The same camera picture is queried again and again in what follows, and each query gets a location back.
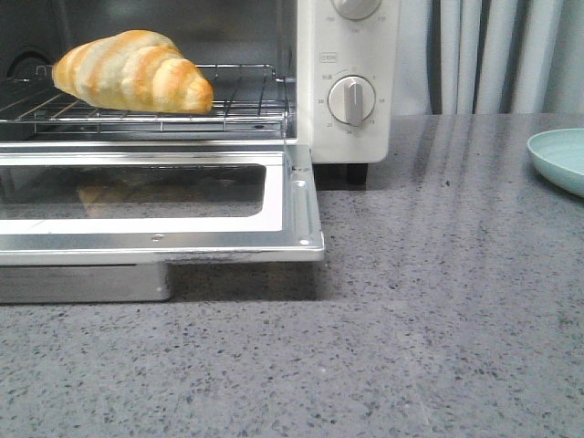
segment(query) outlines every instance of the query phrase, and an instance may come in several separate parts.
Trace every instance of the wire rack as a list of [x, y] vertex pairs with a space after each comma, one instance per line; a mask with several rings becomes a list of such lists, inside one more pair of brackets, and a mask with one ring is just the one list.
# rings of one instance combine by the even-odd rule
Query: wire rack
[[276, 132], [290, 115], [290, 82], [268, 64], [198, 66], [214, 86], [209, 114], [147, 113], [101, 109], [56, 89], [50, 67], [35, 78], [0, 84], [0, 124], [28, 124], [35, 133]]

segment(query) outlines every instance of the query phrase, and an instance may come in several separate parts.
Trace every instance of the croissant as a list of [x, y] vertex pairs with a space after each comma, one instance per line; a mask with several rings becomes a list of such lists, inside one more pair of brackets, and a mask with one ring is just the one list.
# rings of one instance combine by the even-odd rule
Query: croissant
[[58, 89], [95, 107], [203, 114], [213, 86], [166, 36], [129, 30], [73, 48], [53, 66]]

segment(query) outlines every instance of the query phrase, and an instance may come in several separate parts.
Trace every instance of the curtain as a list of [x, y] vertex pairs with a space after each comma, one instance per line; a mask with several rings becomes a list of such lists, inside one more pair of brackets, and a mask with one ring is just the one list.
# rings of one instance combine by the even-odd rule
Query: curtain
[[392, 113], [584, 112], [583, 0], [401, 0]]

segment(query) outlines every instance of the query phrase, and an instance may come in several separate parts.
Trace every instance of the control knob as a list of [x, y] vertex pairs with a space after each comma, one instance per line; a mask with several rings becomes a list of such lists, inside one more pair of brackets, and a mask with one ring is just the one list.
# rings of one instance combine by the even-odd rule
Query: control knob
[[328, 108], [335, 119], [351, 126], [359, 126], [373, 111], [375, 90], [360, 76], [347, 76], [332, 86], [328, 94]]
[[367, 18], [375, 12], [380, 3], [381, 0], [332, 0], [337, 12], [349, 20]]

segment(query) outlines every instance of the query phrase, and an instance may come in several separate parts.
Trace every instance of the light blue plate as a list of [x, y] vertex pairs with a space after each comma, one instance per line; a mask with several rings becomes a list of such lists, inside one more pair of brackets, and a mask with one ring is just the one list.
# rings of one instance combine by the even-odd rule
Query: light blue plate
[[541, 132], [527, 141], [527, 149], [538, 172], [584, 197], [584, 129]]

